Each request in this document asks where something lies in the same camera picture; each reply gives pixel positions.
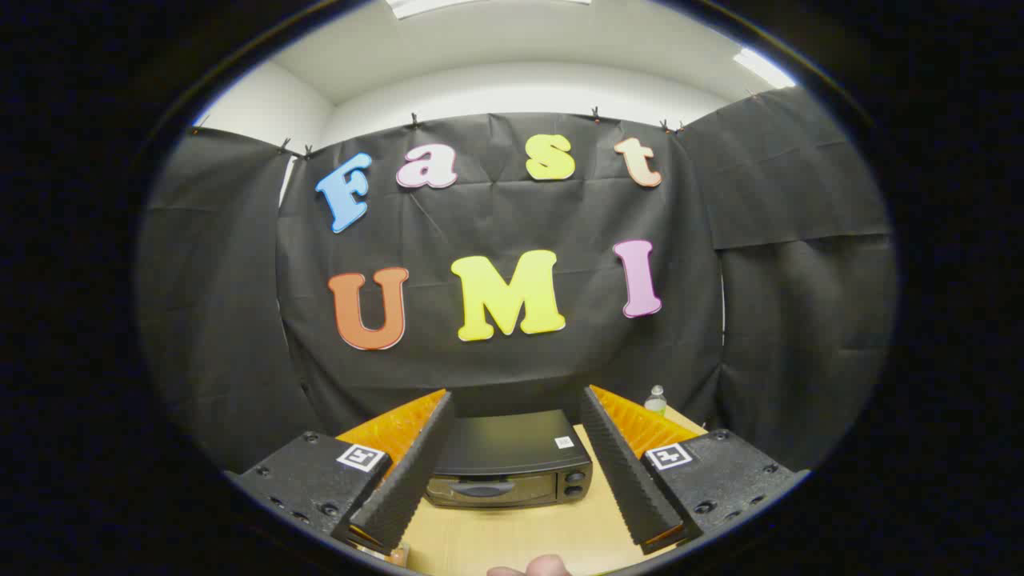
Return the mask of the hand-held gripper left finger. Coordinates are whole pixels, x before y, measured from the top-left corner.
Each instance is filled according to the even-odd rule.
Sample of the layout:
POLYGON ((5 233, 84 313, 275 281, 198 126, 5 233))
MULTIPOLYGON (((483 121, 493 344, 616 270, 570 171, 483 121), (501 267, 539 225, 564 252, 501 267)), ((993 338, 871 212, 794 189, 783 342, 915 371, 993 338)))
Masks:
POLYGON ((433 390, 341 435, 304 431, 234 485, 280 518, 345 546, 391 554, 416 513, 454 423, 433 390))

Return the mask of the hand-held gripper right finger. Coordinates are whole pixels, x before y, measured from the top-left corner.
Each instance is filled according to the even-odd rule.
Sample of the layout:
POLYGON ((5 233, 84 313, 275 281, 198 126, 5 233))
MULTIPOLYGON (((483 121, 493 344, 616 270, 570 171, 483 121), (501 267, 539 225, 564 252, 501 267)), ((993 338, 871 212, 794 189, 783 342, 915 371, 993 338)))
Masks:
POLYGON ((695 433, 600 387, 582 390, 579 416, 645 554, 727 530, 807 477, 736 433, 695 433))

